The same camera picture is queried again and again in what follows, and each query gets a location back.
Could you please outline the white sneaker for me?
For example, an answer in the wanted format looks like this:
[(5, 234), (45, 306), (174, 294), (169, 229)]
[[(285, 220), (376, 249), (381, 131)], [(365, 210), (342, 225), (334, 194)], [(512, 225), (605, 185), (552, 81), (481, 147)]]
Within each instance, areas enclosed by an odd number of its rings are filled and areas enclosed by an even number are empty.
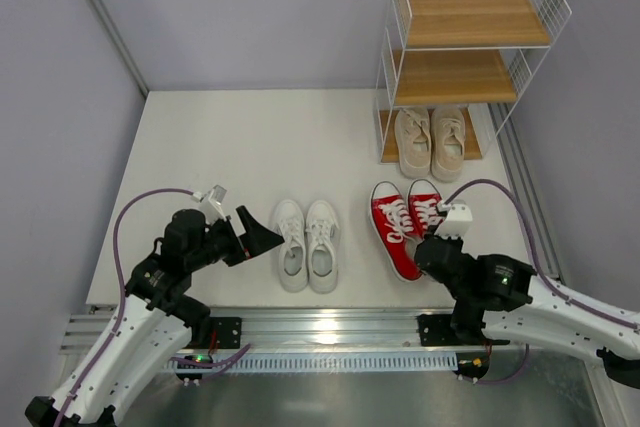
[(276, 254), (281, 286), (290, 293), (300, 292), (308, 285), (305, 219), (301, 208), (293, 200), (281, 201), (275, 208), (272, 224), (283, 238)]
[(319, 294), (332, 292), (338, 281), (340, 227), (333, 207), (315, 201), (306, 216), (307, 267), (311, 288)]

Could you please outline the red canvas sneaker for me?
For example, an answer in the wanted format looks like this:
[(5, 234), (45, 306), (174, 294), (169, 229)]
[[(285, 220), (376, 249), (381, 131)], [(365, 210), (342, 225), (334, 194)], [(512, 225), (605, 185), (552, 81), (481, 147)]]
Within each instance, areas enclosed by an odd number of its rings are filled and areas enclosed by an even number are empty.
[(436, 232), (444, 216), (438, 211), (442, 198), (438, 189), (427, 179), (416, 179), (408, 191), (408, 208), (418, 235), (424, 238)]
[(395, 275), (405, 282), (417, 281), (422, 274), (408, 248), (417, 240), (418, 230), (397, 186), (389, 181), (378, 182), (371, 192), (369, 212)]

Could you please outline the beige sneaker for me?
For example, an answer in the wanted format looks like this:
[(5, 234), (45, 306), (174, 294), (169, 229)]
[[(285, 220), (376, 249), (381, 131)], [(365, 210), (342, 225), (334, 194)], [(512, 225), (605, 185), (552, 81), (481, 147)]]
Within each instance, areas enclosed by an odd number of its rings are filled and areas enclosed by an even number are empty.
[(463, 169), (466, 125), (462, 111), (454, 105), (438, 106), (431, 115), (433, 176), (441, 182), (454, 182)]
[(429, 109), (424, 106), (400, 109), (394, 133), (401, 172), (408, 178), (426, 177), (432, 158)]

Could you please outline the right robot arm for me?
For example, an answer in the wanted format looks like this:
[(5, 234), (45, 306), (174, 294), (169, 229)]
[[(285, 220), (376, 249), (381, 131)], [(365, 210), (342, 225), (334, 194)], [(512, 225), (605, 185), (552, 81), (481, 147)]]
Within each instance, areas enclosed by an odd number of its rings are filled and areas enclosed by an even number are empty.
[(414, 261), (454, 299), (451, 328), (461, 342), (532, 344), (600, 365), (611, 380), (638, 388), (638, 314), (551, 283), (506, 255), (473, 257), (459, 239), (429, 236)]

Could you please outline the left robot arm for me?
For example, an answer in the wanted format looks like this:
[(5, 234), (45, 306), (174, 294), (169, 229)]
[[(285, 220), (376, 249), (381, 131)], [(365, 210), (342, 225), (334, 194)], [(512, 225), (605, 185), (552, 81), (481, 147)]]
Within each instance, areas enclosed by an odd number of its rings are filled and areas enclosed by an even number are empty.
[(186, 294), (193, 273), (219, 261), (236, 266), (284, 242), (245, 207), (237, 212), (242, 235), (227, 217), (210, 222), (194, 209), (173, 214), (81, 364), (54, 393), (31, 400), (31, 425), (115, 426), (175, 353), (205, 340), (211, 311)]

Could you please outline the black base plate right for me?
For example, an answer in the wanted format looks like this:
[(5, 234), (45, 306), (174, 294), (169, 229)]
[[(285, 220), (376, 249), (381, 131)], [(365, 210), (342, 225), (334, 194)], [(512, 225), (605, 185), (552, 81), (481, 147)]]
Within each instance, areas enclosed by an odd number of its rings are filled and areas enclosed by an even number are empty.
[(491, 340), (481, 331), (481, 315), (420, 314), (416, 317), (423, 347), (509, 345), (509, 340)]

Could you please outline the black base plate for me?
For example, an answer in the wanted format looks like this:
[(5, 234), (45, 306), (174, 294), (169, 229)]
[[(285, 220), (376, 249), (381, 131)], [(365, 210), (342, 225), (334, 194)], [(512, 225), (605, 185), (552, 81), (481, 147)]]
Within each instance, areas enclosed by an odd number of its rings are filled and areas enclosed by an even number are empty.
[(191, 349), (238, 349), (242, 334), (241, 317), (206, 317), (192, 328)]
[(491, 340), (481, 331), (481, 315), (420, 314), (416, 317), (423, 347), (509, 345), (509, 340)]

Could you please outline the black base plate left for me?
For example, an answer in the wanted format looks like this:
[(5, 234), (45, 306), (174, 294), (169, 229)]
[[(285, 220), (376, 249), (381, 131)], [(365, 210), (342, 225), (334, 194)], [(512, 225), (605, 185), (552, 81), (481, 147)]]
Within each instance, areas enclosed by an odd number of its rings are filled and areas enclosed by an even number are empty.
[(206, 317), (192, 328), (191, 349), (238, 349), (242, 334), (241, 317)]

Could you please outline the aluminium rail front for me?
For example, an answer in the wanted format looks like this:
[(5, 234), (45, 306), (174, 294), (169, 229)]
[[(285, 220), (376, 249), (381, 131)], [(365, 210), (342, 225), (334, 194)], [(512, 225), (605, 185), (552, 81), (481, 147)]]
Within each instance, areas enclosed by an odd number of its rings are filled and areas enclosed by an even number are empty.
[[(450, 314), (452, 309), (311, 309), (214, 308), (213, 317), (241, 317), (241, 344), (253, 349), (284, 351), (332, 347), (381, 347), (398, 350), (420, 347), (416, 317)], [(64, 333), (61, 355), (86, 354), (102, 332), (118, 319), (114, 310), (73, 314)], [(223, 352), (238, 349), (222, 349)]]

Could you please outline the aluminium rail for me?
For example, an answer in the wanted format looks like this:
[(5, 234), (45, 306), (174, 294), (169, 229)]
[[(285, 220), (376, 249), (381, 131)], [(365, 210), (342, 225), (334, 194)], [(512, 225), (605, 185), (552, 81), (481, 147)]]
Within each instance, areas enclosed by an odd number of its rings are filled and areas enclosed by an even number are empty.
[(509, 108), (506, 104), (490, 104), (489, 112), (497, 133), (497, 144), (505, 162), (508, 182), (531, 225), (541, 268), (547, 276), (562, 280), (561, 262), (556, 245)]
[[(381, 347), (398, 350), (420, 347), (416, 317), (450, 314), (452, 309), (311, 309), (214, 308), (213, 317), (241, 317), (241, 344), (253, 349), (284, 351), (332, 347)], [(73, 314), (64, 333), (61, 355), (86, 354), (102, 332), (118, 319), (114, 310)], [(222, 349), (223, 352), (238, 349)]]

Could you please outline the aluminium rail right side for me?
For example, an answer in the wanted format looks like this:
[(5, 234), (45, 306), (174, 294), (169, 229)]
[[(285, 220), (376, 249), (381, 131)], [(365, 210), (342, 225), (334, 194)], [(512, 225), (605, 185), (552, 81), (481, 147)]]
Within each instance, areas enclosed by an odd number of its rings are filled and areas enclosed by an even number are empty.
[(508, 182), (531, 225), (541, 268), (547, 276), (562, 280), (561, 262), (556, 245), (509, 108), (506, 104), (490, 104), (489, 112), (497, 133), (497, 144), (505, 162)]

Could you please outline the aluminium corner post left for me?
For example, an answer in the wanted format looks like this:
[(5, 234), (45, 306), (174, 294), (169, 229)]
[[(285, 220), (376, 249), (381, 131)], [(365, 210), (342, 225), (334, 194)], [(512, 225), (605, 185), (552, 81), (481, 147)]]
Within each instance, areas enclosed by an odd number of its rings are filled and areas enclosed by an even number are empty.
[(89, 8), (99, 23), (101, 29), (106, 35), (107, 40), (114, 48), (117, 56), (123, 64), (125, 70), (136, 84), (140, 94), (147, 98), (150, 92), (149, 86), (138, 67), (134, 57), (128, 48), (119, 28), (113, 20), (109, 9), (104, 0), (86, 0)]

